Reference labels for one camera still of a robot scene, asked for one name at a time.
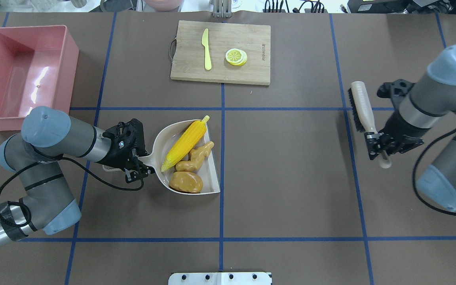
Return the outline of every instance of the scrub brush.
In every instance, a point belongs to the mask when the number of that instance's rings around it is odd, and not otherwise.
[[[365,83],[362,81],[354,81],[351,83],[351,88],[348,90],[351,107],[353,107],[353,121],[355,122],[356,130],[359,132],[379,133],[374,123],[374,113],[372,112],[371,101],[367,95]],[[385,152],[380,153],[379,164],[381,168],[389,168],[391,161]]]

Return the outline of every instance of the lemon slice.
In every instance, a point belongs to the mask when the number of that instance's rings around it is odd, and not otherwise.
[[[247,62],[247,54],[241,49],[230,49],[225,54],[226,61],[230,65],[241,66]]]
[[[235,66],[237,66],[237,67],[241,67],[242,65],[245,65],[247,62],[247,54],[244,51],[242,51],[242,52],[243,52],[243,54],[242,54],[240,63],[235,64]]]

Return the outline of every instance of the robotic arm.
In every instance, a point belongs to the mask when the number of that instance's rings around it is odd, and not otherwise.
[[[395,111],[381,131],[365,132],[369,158],[373,160],[381,153],[405,153],[422,145],[421,137],[442,116],[448,112],[456,114],[456,45],[446,48],[417,83],[384,83],[378,97],[391,99]],[[442,207],[456,212],[456,137],[416,185]]]
[[[24,170],[19,177],[27,194],[19,200],[25,207],[0,204],[0,247],[39,229],[57,233],[81,218],[57,162],[63,154],[120,168],[126,182],[141,180],[142,186],[143,178],[154,173],[138,160],[148,155],[140,121],[120,122],[103,131],[59,110],[35,108],[24,119],[22,132],[0,146],[1,166],[11,172]]]

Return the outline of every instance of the white metal bracket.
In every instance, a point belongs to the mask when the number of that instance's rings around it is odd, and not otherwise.
[[[231,18],[232,17],[232,0],[210,0],[214,5],[212,16],[214,18]]]
[[[168,285],[272,285],[271,272],[204,272],[172,274]]]

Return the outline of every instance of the yellow plastic knife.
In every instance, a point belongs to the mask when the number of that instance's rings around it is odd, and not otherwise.
[[[203,31],[203,36],[201,36],[201,44],[205,47],[205,69],[212,69],[212,63],[210,62],[210,52],[209,52],[209,29]]]

